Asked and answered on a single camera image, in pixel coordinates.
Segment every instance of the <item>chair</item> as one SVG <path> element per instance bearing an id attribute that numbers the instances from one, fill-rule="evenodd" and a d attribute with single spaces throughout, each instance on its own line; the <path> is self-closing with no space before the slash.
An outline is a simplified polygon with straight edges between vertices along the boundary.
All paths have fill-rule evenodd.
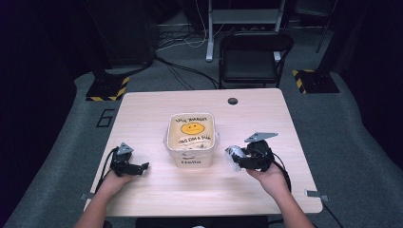
<path id="1" fill-rule="evenodd" d="M 294 0 L 291 13 L 301 18 L 312 18 L 324 24 L 321 31 L 320 42 L 317 46 L 317 53 L 319 53 L 320 47 L 322 46 L 336 4 L 337 0 Z"/>
<path id="2" fill-rule="evenodd" d="M 233 84 L 276 84 L 279 86 L 285 57 L 294 40 L 285 33 L 236 32 L 220 43 L 220 81 Z M 274 52 L 282 55 L 276 62 Z"/>

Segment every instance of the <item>forearm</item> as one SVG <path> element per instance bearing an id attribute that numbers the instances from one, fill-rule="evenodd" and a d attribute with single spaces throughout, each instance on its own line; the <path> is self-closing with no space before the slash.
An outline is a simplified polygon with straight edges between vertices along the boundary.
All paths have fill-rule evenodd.
<path id="1" fill-rule="evenodd" d="M 285 192 L 281 196 L 275 197 L 275 201 L 282 213 L 285 226 L 287 228 L 313 228 L 314 225 L 303 213 L 294 197 Z"/>
<path id="2" fill-rule="evenodd" d="M 89 203 L 80 220 L 75 225 L 75 228 L 103 227 L 106 216 L 106 207 L 111 198 L 112 197 L 109 195 L 97 193 Z"/>

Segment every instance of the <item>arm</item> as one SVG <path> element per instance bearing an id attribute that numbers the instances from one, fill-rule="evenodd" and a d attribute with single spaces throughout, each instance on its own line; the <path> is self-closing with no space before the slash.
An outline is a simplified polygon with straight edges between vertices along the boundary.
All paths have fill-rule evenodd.
<path id="1" fill-rule="evenodd" d="M 263 189 L 275 200 L 287 228 L 314 227 L 297 204 L 293 195 L 291 195 L 287 182 L 278 167 L 271 165 L 266 172 L 250 169 L 246 170 L 246 172 L 258 180 Z"/>
<path id="2" fill-rule="evenodd" d="M 107 204 L 127 182 L 132 181 L 134 178 L 135 176 L 129 175 L 118 177 L 114 171 L 107 174 L 98 192 L 74 227 L 103 227 Z"/>

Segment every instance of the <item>smiley face sticker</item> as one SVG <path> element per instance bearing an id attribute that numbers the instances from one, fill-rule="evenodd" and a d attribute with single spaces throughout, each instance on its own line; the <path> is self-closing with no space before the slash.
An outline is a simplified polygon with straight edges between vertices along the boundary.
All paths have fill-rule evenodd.
<path id="1" fill-rule="evenodd" d="M 199 133 L 202 133 L 204 130 L 204 125 L 200 123 L 188 123 L 184 124 L 181 127 L 181 132 L 183 132 L 186 135 L 197 135 Z"/>

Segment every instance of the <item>wooden table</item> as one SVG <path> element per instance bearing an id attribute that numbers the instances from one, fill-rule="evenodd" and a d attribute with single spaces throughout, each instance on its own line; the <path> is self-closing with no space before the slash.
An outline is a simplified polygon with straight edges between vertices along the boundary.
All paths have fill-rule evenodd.
<path id="1" fill-rule="evenodd" d="M 229 98 L 238 99 L 235 105 Z M 214 115 L 220 144 L 208 168 L 178 168 L 163 138 L 170 118 L 183 112 Z M 101 175 L 106 155 L 125 142 L 134 149 L 130 163 L 150 162 L 141 177 L 124 186 L 107 207 L 113 217 L 181 217 L 270 215 L 280 211 L 257 180 L 243 169 L 232 170 L 224 159 L 230 145 L 245 147 L 255 132 L 276 132 L 267 140 L 289 172 L 293 195 L 305 213 L 322 210 L 309 166 L 282 93 L 276 88 L 138 92 L 125 94 L 91 192 Z"/>

